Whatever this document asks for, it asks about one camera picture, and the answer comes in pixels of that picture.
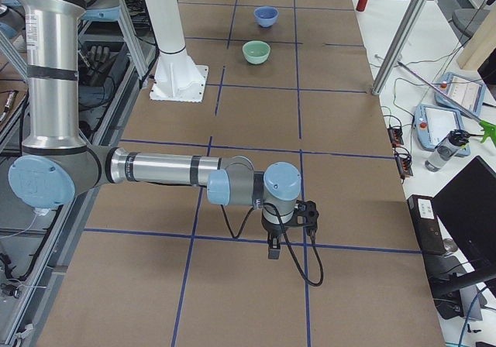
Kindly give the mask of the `green bowl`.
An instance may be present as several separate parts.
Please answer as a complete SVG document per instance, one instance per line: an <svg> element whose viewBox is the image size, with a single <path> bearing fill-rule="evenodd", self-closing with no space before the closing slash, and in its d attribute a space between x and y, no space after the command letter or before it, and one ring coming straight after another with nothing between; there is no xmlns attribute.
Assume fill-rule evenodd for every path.
<svg viewBox="0 0 496 347"><path fill-rule="evenodd" d="M270 45L264 41L252 40L243 44L242 51L248 63L263 64L270 56Z"/></svg>

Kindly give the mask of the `clear water bottle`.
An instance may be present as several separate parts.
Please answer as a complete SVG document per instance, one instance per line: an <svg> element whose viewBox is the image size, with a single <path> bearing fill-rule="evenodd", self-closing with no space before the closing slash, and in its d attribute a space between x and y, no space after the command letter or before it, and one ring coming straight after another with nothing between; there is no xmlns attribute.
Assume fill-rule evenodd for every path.
<svg viewBox="0 0 496 347"><path fill-rule="evenodd" d="M450 131L424 162L425 168L431 172L441 170L451 158L469 143L469 138L470 135L465 130Z"/></svg>

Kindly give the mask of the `near teach pendant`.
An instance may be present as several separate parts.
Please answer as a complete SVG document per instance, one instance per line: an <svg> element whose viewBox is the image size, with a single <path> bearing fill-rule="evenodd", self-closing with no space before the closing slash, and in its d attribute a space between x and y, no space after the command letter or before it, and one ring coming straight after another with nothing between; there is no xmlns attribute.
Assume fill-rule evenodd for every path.
<svg viewBox="0 0 496 347"><path fill-rule="evenodd" d="M420 146L433 151L450 131L464 126L458 110L420 104L415 110L413 128Z"/></svg>

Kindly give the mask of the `upper orange connector box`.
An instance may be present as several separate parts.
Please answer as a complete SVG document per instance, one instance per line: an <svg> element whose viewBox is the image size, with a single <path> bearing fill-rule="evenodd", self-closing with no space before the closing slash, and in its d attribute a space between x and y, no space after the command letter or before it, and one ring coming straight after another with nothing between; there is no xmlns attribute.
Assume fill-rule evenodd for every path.
<svg viewBox="0 0 496 347"><path fill-rule="evenodd" d="M400 125L388 126L387 133L388 133L391 145L393 147L404 145L403 130L402 130L402 127Z"/></svg>

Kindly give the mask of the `black monitor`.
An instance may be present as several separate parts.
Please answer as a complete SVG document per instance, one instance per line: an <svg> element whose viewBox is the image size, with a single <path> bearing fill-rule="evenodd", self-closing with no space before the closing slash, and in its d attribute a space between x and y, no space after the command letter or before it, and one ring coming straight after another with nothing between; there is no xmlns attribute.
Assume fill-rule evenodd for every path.
<svg viewBox="0 0 496 347"><path fill-rule="evenodd" d="M474 157L433 198L435 213L474 271L447 281L433 280L432 295L488 282L495 285L495 171Z"/></svg>

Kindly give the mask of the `teach pendant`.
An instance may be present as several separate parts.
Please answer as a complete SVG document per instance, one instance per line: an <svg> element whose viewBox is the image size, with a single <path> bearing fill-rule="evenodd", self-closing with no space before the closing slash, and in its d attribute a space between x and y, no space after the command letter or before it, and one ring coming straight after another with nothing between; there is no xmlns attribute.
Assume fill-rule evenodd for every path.
<svg viewBox="0 0 496 347"><path fill-rule="evenodd" d="M486 85L476 79L446 72L436 83L436 87L449 95L458 105L475 115L481 113Z"/></svg>
<svg viewBox="0 0 496 347"><path fill-rule="evenodd" d="M420 104L415 110L413 128L420 146L433 151L450 131L464 126L458 110Z"/></svg>

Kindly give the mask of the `far teach pendant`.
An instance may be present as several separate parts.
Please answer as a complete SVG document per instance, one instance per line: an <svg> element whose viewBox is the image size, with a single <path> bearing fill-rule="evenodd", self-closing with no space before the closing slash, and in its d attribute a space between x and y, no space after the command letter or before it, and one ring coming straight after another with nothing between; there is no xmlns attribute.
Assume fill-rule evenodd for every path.
<svg viewBox="0 0 496 347"><path fill-rule="evenodd" d="M476 79L446 72L436 83L436 87L449 95L458 105L475 115L481 113L486 85Z"/></svg>

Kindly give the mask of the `wooden board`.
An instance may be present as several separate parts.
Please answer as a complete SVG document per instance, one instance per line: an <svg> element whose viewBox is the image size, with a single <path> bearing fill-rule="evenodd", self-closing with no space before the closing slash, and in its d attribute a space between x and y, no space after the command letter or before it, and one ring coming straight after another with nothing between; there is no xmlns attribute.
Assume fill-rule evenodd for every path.
<svg viewBox="0 0 496 347"><path fill-rule="evenodd" d="M456 62L462 70L477 70L491 55L496 45L496 11L493 7L488 16L475 32L472 39L457 57Z"/></svg>

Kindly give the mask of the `aluminium frame post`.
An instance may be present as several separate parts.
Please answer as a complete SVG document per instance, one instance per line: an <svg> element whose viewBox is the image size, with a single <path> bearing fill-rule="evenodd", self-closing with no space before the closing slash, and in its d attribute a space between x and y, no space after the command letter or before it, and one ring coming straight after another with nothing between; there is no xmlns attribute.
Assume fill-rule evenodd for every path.
<svg viewBox="0 0 496 347"><path fill-rule="evenodd" d="M372 95L379 95L390 76L394 65L398 62L399 54L403 50L407 39L416 24L427 0L411 0L400 25L394 35L391 45L381 64L381 68L371 88Z"/></svg>

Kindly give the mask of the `orange connector box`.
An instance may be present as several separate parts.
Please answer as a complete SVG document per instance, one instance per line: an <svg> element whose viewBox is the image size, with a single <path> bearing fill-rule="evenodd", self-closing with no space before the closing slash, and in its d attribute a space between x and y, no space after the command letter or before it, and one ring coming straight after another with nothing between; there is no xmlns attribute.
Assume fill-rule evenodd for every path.
<svg viewBox="0 0 496 347"><path fill-rule="evenodd" d="M407 177L412 177L412 155L410 152L402 146L394 148L393 151L400 178L404 180Z"/></svg>
<svg viewBox="0 0 496 347"><path fill-rule="evenodd" d="M387 133L388 133L391 145L393 147L404 145L403 130L402 130L402 127L400 125L388 126Z"/></svg>

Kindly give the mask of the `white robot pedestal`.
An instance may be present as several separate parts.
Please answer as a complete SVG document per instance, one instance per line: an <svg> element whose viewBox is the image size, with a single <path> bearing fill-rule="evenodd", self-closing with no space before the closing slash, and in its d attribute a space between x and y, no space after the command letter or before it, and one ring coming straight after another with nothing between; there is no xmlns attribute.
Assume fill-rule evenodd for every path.
<svg viewBox="0 0 496 347"><path fill-rule="evenodd" d="M159 50L150 98L198 103L205 91L208 67L188 55L177 0L145 0Z"/></svg>

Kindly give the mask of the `black computer box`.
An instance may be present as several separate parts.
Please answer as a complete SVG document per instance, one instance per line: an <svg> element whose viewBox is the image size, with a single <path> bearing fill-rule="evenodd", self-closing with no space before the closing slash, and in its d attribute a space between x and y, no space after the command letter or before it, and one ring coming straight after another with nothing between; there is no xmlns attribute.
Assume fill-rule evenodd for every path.
<svg viewBox="0 0 496 347"><path fill-rule="evenodd" d="M446 253L446 249L432 198L412 194L407 199L407 204L422 253L443 256Z"/></svg>

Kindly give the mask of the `lower orange connector box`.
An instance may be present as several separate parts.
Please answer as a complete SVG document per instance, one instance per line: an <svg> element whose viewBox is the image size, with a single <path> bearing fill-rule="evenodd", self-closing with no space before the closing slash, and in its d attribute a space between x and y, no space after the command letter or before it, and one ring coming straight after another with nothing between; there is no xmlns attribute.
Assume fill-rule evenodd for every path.
<svg viewBox="0 0 496 347"><path fill-rule="evenodd" d="M407 177L412 177L412 155L410 152L402 146L394 148L393 151L400 178L404 180Z"/></svg>

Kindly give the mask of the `grey office chair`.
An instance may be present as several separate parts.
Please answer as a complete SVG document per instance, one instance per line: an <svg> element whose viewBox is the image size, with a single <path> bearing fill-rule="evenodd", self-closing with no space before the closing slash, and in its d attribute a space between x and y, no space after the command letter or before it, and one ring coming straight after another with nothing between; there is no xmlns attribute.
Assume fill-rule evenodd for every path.
<svg viewBox="0 0 496 347"><path fill-rule="evenodd" d="M486 9L456 9L452 14L454 26L466 37L471 38L489 15Z"/></svg>

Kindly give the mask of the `blue bowl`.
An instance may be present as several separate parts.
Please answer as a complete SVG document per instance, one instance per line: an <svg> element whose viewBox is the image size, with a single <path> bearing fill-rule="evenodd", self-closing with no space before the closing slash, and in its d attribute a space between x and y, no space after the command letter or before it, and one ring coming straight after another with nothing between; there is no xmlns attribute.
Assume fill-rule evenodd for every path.
<svg viewBox="0 0 496 347"><path fill-rule="evenodd" d="M269 28L277 22L279 12L273 6L261 6L255 8L253 16L258 26Z"/></svg>

